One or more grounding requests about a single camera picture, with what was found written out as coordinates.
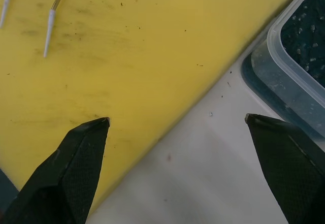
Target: white table surface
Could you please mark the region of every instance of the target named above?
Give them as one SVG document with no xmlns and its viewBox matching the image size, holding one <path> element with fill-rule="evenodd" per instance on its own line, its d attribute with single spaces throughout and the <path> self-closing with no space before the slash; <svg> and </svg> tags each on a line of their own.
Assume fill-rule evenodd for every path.
<svg viewBox="0 0 325 224">
<path fill-rule="evenodd" d="M 87 224 L 287 223 L 244 121 L 246 113 L 279 118 L 240 74 L 259 39 L 129 172 Z"/>
</svg>

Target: yellow cutting board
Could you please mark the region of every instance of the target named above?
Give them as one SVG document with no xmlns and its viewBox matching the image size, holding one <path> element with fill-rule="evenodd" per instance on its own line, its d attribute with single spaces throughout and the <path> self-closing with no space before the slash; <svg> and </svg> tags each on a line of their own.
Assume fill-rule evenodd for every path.
<svg viewBox="0 0 325 224">
<path fill-rule="evenodd" d="M 109 116 L 92 209 L 288 0 L 12 0 L 0 30 L 0 168 L 21 189 L 73 127 Z"/>
</svg>

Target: plastic container rim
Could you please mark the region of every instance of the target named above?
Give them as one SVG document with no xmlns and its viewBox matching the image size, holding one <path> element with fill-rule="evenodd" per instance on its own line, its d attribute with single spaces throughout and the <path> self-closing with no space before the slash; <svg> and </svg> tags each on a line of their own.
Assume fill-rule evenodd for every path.
<svg viewBox="0 0 325 224">
<path fill-rule="evenodd" d="M 271 26 L 267 36 L 268 50 L 275 63 L 325 108 L 325 88 L 289 56 L 281 41 L 281 30 L 284 24 L 303 1 L 294 0 Z"/>
</svg>

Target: dark stain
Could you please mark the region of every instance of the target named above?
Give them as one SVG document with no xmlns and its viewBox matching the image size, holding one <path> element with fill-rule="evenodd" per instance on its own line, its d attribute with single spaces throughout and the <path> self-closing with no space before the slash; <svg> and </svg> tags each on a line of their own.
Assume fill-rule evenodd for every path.
<svg viewBox="0 0 325 224">
<path fill-rule="evenodd" d="M 35 52 L 36 55 L 43 54 L 43 50 L 42 49 L 34 49 L 34 52 Z"/>
<path fill-rule="evenodd" d="M 91 61 L 91 63 L 93 65 L 95 65 L 95 64 L 99 65 L 102 63 L 106 63 L 105 59 L 101 58 L 100 56 L 93 55 L 92 53 L 81 53 L 79 55 L 79 57 L 85 59 L 86 61 L 89 61 L 89 62 Z M 96 94 L 87 94 L 85 96 L 98 98 L 98 96 L 109 96 L 109 93 L 101 92 L 101 93 L 96 93 Z"/>
<path fill-rule="evenodd" d="M 76 11 L 81 14 L 92 15 L 89 9 L 76 9 Z"/>
<path fill-rule="evenodd" d="M 26 31 L 21 32 L 21 34 L 35 37 L 35 36 L 37 36 L 39 34 L 39 32 L 36 31 L 36 30 L 26 30 Z"/>
<path fill-rule="evenodd" d="M 112 6 L 112 5 L 110 5 L 110 4 L 107 4 L 106 5 L 109 9 L 111 9 L 111 10 L 114 10 L 115 8 Z"/>
<path fill-rule="evenodd" d="M 56 43 L 56 48 L 58 48 L 59 50 L 61 49 L 67 49 L 68 45 L 64 44 L 64 43 Z"/>
<path fill-rule="evenodd" d="M 78 26 L 78 28 L 82 28 L 84 26 L 86 26 L 86 24 L 84 22 L 80 22 L 80 21 L 76 21 L 76 25 Z"/>
<path fill-rule="evenodd" d="M 44 3 L 37 3 L 36 6 L 39 7 L 39 8 L 43 8 L 44 7 Z"/>
<path fill-rule="evenodd" d="M 21 22 L 21 23 L 28 23 L 29 22 L 28 19 L 22 18 L 22 17 L 16 17 L 16 19 L 17 19 L 18 22 Z"/>
<path fill-rule="evenodd" d="M 119 141 L 124 144 L 130 144 L 132 142 L 130 139 L 119 139 Z"/>
<path fill-rule="evenodd" d="M 72 123 L 72 124 L 78 124 L 76 121 L 73 121 L 71 119 L 69 120 L 69 122 Z"/>
</svg>

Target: plastic container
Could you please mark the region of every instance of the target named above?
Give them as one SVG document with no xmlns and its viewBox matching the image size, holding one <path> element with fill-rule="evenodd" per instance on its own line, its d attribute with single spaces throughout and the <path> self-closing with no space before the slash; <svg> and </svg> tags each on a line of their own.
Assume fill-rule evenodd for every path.
<svg viewBox="0 0 325 224">
<path fill-rule="evenodd" d="M 304 0 L 294 0 L 270 28 L 267 39 L 251 54 L 254 73 L 293 110 L 325 137 L 325 88 L 285 51 L 281 30 Z"/>
</svg>

